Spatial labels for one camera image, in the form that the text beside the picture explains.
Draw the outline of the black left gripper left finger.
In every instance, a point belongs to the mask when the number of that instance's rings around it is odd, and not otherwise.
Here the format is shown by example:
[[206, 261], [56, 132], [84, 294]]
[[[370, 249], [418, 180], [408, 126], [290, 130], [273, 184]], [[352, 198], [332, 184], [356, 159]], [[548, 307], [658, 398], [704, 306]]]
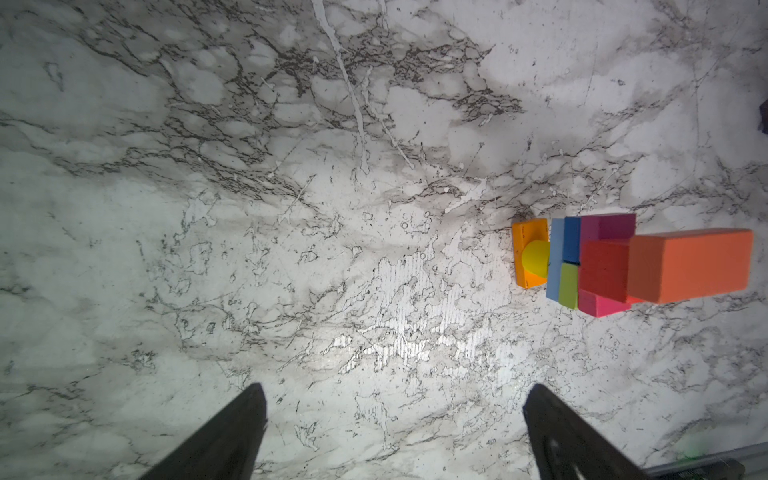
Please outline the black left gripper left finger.
[[265, 393], [253, 383], [142, 477], [249, 479], [266, 426]]

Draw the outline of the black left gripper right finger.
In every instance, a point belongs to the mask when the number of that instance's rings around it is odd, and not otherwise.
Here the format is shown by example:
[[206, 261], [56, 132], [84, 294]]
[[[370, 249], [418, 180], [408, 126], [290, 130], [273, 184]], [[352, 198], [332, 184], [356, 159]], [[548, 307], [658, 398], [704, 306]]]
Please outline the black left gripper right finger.
[[648, 477], [545, 385], [534, 385], [523, 414], [542, 479]]

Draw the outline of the lime green wood cube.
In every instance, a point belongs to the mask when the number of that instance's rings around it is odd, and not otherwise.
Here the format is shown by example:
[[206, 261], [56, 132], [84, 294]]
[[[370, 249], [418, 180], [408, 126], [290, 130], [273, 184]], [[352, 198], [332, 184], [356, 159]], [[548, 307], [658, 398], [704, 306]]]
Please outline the lime green wood cube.
[[577, 310], [579, 302], [579, 266], [563, 262], [560, 270], [558, 301], [562, 306]]

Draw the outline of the red wood cylinder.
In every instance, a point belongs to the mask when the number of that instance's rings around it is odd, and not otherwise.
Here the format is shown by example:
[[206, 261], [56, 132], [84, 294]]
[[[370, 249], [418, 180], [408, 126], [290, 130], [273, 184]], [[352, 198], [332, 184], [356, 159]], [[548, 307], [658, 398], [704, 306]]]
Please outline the red wood cylinder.
[[629, 239], [587, 242], [581, 249], [580, 288], [620, 303], [641, 303], [628, 293], [629, 246]]

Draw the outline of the yellow wood cylinder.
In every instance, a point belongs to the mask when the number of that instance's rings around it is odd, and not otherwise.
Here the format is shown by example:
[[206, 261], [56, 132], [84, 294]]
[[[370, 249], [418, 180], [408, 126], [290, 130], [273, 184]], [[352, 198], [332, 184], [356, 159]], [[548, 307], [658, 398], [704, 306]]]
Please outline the yellow wood cylinder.
[[526, 274], [542, 279], [548, 277], [550, 243], [545, 240], [533, 240], [522, 251], [521, 263]]

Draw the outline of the orange-red rectangular wood block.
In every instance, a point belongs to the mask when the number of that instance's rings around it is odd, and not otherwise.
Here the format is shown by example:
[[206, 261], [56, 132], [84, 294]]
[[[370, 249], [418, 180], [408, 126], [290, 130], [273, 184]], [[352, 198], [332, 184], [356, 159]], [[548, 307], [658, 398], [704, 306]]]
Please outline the orange-red rectangular wood block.
[[627, 292], [656, 304], [742, 291], [754, 234], [714, 228], [637, 235], [629, 245]]

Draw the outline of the light blue wood block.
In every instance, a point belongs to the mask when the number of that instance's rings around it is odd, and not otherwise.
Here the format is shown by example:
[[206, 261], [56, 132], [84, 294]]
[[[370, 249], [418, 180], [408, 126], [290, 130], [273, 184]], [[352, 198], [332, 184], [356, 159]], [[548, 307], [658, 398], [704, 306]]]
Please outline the light blue wood block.
[[558, 302], [560, 295], [561, 265], [563, 263], [563, 247], [565, 239], [565, 219], [554, 218], [550, 230], [550, 251], [548, 261], [548, 277], [546, 297]]

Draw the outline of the orange wood block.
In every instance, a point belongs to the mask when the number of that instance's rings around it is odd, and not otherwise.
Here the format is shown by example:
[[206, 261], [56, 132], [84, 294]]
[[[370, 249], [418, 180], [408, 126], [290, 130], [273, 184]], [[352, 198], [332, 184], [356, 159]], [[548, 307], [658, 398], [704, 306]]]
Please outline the orange wood block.
[[521, 255], [525, 246], [533, 240], [545, 240], [549, 242], [549, 229], [546, 219], [533, 219], [512, 225], [512, 240], [515, 261], [515, 277], [517, 285], [523, 289], [529, 289], [545, 284], [546, 279], [535, 275], [526, 274], [521, 263]]

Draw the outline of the purple wood cube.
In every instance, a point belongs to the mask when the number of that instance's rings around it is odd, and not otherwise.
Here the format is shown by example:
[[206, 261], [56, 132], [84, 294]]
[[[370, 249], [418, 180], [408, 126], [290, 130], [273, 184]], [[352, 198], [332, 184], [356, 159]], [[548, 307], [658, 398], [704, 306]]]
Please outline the purple wood cube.
[[596, 240], [631, 239], [636, 232], [634, 213], [615, 213], [582, 216], [580, 221], [580, 243]]

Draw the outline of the pink wood cube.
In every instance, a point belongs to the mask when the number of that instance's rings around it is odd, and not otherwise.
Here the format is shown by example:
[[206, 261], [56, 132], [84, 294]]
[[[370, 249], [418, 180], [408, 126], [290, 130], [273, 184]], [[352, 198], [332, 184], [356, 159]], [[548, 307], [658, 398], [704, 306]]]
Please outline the pink wood cube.
[[580, 289], [578, 292], [578, 309], [592, 317], [601, 318], [630, 310], [630, 303], [622, 303], [610, 298], [595, 295]]

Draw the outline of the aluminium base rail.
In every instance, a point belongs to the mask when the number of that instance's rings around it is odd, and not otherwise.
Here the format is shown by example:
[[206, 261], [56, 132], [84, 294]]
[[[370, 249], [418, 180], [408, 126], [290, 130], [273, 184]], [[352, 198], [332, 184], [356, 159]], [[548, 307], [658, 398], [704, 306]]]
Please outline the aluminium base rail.
[[679, 460], [645, 470], [651, 479], [750, 480], [767, 478], [767, 443]]

